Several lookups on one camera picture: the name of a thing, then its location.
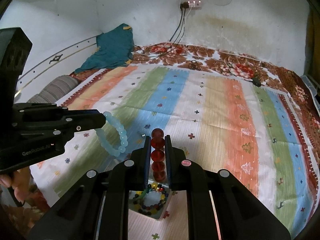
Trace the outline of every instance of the red bead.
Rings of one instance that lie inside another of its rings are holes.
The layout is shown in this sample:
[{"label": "red bead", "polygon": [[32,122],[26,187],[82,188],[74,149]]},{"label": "red bead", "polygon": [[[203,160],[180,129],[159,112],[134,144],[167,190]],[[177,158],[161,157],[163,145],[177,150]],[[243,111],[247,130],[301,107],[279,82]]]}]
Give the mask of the red bead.
[{"label": "red bead", "polygon": [[165,171],[161,171],[161,172],[153,172],[153,177],[155,178],[156,182],[163,182],[166,178],[166,174]]},{"label": "red bead", "polygon": [[162,137],[153,137],[151,139],[151,146],[154,149],[161,149],[164,146],[164,139]]},{"label": "red bead", "polygon": [[160,129],[160,128],[156,128],[153,129],[153,131],[151,132],[151,137],[163,137],[164,136],[164,132]]},{"label": "red bead", "polygon": [[151,165],[151,167],[152,167],[153,171],[157,171],[157,172],[164,171],[164,169],[165,169],[164,162],[154,162]]},{"label": "red bead", "polygon": [[163,162],[164,161],[164,152],[161,150],[154,150],[151,153],[151,159],[154,162]]}]

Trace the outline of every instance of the green stripe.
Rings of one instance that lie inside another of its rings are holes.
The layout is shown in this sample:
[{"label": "green stripe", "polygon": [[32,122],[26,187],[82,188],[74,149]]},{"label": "green stripe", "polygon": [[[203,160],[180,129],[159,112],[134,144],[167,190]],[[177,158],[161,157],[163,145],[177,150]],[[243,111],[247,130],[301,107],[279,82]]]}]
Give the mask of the green stripe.
[{"label": "green stripe", "polygon": [[[285,225],[287,229],[291,229],[293,225],[294,216],[297,208],[297,195],[295,189],[293,164],[290,157],[289,146],[285,137],[285,134],[281,127],[281,122],[277,115],[274,104],[271,98],[264,89],[254,88],[255,92],[258,92],[257,97],[259,101],[261,111],[263,113],[264,121],[266,123],[269,145],[273,151],[273,160],[276,168],[276,202],[275,202],[275,216]],[[284,201],[284,206],[277,209],[276,206],[280,206],[280,202]]]},{"label": "green stripe", "polygon": [[[128,129],[133,120],[137,117],[139,109],[143,108],[157,86],[169,71],[168,68],[158,67],[146,74],[121,102],[121,104],[112,111],[112,115],[117,117],[125,129]],[[112,145],[120,144],[119,134],[109,123],[103,126],[106,138]],[[62,196],[79,178],[88,170],[97,169],[100,164],[109,156],[108,152],[101,146],[96,134],[93,138],[81,147],[81,154],[77,160],[73,160],[67,172],[53,186],[58,196]]]}]

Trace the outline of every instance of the teal cloth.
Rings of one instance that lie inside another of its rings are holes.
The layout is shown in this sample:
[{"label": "teal cloth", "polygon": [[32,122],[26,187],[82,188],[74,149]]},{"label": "teal cloth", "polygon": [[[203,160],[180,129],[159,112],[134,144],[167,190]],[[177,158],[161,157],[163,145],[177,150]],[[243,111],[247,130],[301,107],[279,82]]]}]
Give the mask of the teal cloth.
[{"label": "teal cloth", "polygon": [[125,66],[126,61],[131,59],[133,51],[132,28],[124,30],[129,25],[122,23],[110,32],[97,36],[99,51],[87,58],[80,68],[75,70],[79,73],[88,69],[116,68]]}]

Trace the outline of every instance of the human hand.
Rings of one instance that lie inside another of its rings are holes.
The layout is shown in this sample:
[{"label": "human hand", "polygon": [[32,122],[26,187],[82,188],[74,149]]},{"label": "human hand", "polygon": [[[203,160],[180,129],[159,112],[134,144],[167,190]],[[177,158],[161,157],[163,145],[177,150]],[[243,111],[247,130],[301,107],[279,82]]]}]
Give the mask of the human hand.
[{"label": "human hand", "polygon": [[12,187],[18,201],[23,203],[29,196],[29,181],[31,172],[29,167],[13,172],[13,176],[0,175],[0,184],[4,187]]}]

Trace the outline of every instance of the bedspread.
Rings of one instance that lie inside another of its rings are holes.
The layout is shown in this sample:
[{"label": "bedspread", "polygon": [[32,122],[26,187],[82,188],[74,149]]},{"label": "bedspread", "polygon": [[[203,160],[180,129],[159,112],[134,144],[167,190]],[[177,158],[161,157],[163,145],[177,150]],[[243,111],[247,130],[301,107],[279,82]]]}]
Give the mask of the bedspread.
[{"label": "bedspread", "polygon": [[[102,172],[128,159],[143,147],[141,135],[159,127],[203,169],[231,171],[295,237],[318,205],[319,169],[287,93],[231,74],[190,70],[189,63],[188,69],[158,64],[100,70],[58,102],[70,110],[110,111],[127,130],[129,145],[115,159],[94,130],[79,132],[63,155],[31,166],[49,205],[87,170]],[[118,145],[116,129],[103,129]],[[129,239],[188,239],[185,192],[172,197],[167,211],[161,221],[129,211]]]}]

